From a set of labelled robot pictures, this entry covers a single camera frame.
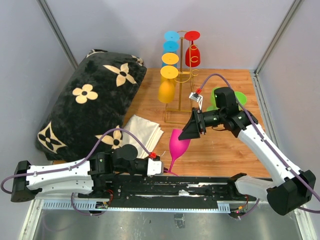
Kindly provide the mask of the green wine glass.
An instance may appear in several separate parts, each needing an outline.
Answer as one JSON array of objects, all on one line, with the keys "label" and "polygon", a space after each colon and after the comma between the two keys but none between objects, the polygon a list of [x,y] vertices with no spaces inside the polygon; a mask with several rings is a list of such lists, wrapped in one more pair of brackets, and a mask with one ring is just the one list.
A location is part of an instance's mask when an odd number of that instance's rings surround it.
[{"label": "green wine glass", "polygon": [[210,96],[210,103],[211,105],[206,109],[207,111],[212,111],[212,110],[217,110],[218,107],[216,105],[216,95],[215,95],[215,90],[219,89],[219,87],[215,87],[211,91],[211,96]]},{"label": "green wine glass", "polygon": [[244,107],[247,103],[247,97],[244,93],[240,91],[235,91],[234,94],[237,99],[238,109],[242,111],[243,110],[242,106]]}]

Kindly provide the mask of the magenta wine glass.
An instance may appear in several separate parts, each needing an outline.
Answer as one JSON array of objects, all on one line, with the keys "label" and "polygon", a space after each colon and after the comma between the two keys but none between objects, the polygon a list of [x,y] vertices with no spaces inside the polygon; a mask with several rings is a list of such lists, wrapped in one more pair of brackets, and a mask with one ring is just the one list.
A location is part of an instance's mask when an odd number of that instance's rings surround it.
[{"label": "magenta wine glass", "polygon": [[179,140],[179,136],[181,133],[181,129],[174,128],[171,132],[169,140],[169,152],[171,156],[171,163],[167,172],[171,174],[173,174],[172,168],[174,166],[175,161],[187,151],[191,142],[190,139]]}]

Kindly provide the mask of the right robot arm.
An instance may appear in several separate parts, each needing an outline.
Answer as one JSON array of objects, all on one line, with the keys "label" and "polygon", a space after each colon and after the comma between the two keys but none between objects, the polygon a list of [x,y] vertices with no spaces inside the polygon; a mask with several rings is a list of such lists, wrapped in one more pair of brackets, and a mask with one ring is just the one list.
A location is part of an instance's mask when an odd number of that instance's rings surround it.
[{"label": "right robot arm", "polygon": [[223,125],[225,130],[249,147],[271,176],[268,181],[238,173],[227,181],[227,196],[238,200],[249,195],[267,201],[281,216],[309,202],[316,182],[312,171],[302,171],[279,150],[258,120],[250,112],[239,109],[231,88],[217,88],[214,95],[218,109],[203,112],[193,108],[179,140],[198,139],[208,127]]}]

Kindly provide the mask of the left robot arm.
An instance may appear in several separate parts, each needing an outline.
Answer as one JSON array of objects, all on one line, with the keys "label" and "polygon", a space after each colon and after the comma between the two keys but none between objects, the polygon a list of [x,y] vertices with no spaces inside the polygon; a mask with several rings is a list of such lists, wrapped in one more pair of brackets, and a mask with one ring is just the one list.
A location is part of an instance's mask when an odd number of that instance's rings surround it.
[{"label": "left robot arm", "polygon": [[93,194],[101,198],[107,193],[107,181],[117,173],[153,176],[151,158],[138,158],[131,144],[108,152],[99,152],[89,159],[58,165],[36,166],[27,160],[18,163],[14,172],[11,201],[28,202],[36,197],[55,194]]}]

